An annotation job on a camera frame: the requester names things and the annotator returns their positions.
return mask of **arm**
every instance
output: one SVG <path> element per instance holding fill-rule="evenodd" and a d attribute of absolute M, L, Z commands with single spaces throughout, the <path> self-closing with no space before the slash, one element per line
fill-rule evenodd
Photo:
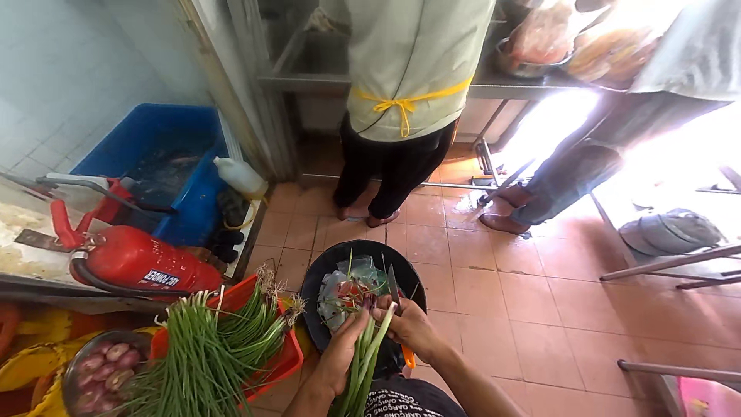
<path fill-rule="evenodd" d="M 350 35 L 350 12 L 345 0 L 319 0 L 319 6 L 309 16 L 304 30 Z"/>
<path fill-rule="evenodd" d="M 379 307 L 387 307 L 390 296 L 379 298 Z M 402 298 L 402 316 L 391 319 L 387 335 L 409 346 L 424 362 L 442 376 L 463 410 L 470 417 L 522 417 L 526 414 L 491 378 L 476 371 L 437 334 L 427 315 L 411 300 Z M 383 318 L 385 311 L 375 309 L 373 318 Z"/>
<path fill-rule="evenodd" d="M 326 417 L 332 400 L 345 390 L 355 340 L 368 323 L 368 311 L 351 315 L 337 329 L 319 364 L 293 397 L 283 417 Z"/>

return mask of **red fire extinguisher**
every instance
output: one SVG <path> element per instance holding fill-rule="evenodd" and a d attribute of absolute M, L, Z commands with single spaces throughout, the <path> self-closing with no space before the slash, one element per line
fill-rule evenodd
<path fill-rule="evenodd" d="M 78 249 L 70 273 L 81 283 L 129 297 L 184 297 L 223 283 L 213 266 L 131 226 L 88 234 L 96 210 L 85 213 L 77 229 L 70 225 L 64 201 L 51 203 L 51 215 L 60 243 Z"/>

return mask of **shallot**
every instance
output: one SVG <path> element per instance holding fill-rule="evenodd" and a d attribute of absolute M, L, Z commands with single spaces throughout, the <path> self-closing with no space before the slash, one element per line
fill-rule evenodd
<path fill-rule="evenodd" d="M 129 345 L 126 343 L 114 344 L 113 346 L 110 347 L 108 352 L 105 353 L 105 358 L 109 362 L 115 362 L 119 358 L 121 358 L 121 355 L 126 353 L 128 350 L 129 350 Z"/>
<path fill-rule="evenodd" d="M 115 364 L 105 364 L 102 367 L 99 367 L 98 370 L 93 373 L 93 380 L 94 381 L 105 381 L 108 379 L 108 376 L 113 373 L 113 371 L 116 370 Z"/>
<path fill-rule="evenodd" d="M 80 388 L 84 388 L 92 380 L 93 380 L 93 374 L 92 373 L 83 373 L 83 374 L 80 374 L 80 376 L 77 378 L 77 386 L 80 387 Z"/>
<path fill-rule="evenodd" d="M 116 362 L 116 369 L 123 370 L 126 368 L 133 368 L 139 363 L 141 356 L 136 349 L 129 349 L 128 352 L 121 355 L 121 358 Z"/>
<path fill-rule="evenodd" d="M 80 361 L 77 371 L 83 375 L 93 373 L 104 363 L 105 357 L 103 355 L 93 354 Z"/>
<path fill-rule="evenodd" d="M 134 371 L 131 368 L 125 370 L 117 370 L 108 376 L 105 380 L 105 387 L 109 391 L 118 391 L 121 386 L 128 381 L 134 375 Z"/>
<path fill-rule="evenodd" d="M 94 384 L 77 398 L 77 410 L 80 413 L 91 413 L 97 408 L 97 403 L 105 393 L 105 385 Z"/>
<path fill-rule="evenodd" d="M 97 411 L 98 413 L 108 413 L 109 411 L 118 407 L 119 404 L 120 404 L 119 399 L 116 398 L 114 395 L 105 394 L 98 400 L 98 404 L 95 407 L 95 411 Z"/>
<path fill-rule="evenodd" d="M 93 353 L 100 353 L 101 355 L 105 355 L 113 345 L 114 343 L 112 341 L 102 341 L 95 346 L 95 349 L 93 349 Z"/>

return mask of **yellow apron string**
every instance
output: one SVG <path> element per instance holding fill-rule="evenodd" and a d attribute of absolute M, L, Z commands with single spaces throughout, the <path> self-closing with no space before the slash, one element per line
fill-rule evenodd
<path fill-rule="evenodd" d="M 387 99 L 380 99 L 375 96 L 371 96 L 368 93 L 365 93 L 363 90 L 360 90 L 359 88 L 353 88 L 362 98 L 373 100 L 374 102 L 379 102 L 379 104 L 373 106 L 373 111 L 385 111 L 386 109 L 389 109 L 393 105 L 399 106 L 399 112 L 402 115 L 402 125 L 400 127 L 400 134 L 402 137 L 408 137 L 409 136 L 409 119 L 407 118 L 407 111 L 414 111 L 416 110 L 416 106 L 414 105 L 415 101 L 418 100 L 427 100 L 427 99 L 438 99 L 440 97 L 445 96 L 451 96 L 455 93 L 458 93 L 459 91 L 463 91 L 466 87 L 468 87 L 471 84 L 471 80 L 473 80 L 473 76 L 468 77 L 463 82 L 460 82 L 459 84 L 454 85 L 453 87 L 448 87 L 439 91 L 433 91 L 432 93 L 423 94 L 421 96 L 412 97 L 410 99 L 395 99 L 395 100 L 387 100 Z"/>

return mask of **jeans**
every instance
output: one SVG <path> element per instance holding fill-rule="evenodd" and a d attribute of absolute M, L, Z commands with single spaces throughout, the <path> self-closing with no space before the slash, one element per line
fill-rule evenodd
<path fill-rule="evenodd" d="M 664 91 L 617 97 L 584 140 L 568 149 L 558 147 L 535 171 L 525 187 L 534 198 L 510 218 L 526 226 L 552 219 L 615 175 L 628 149 L 728 104 Z"/>

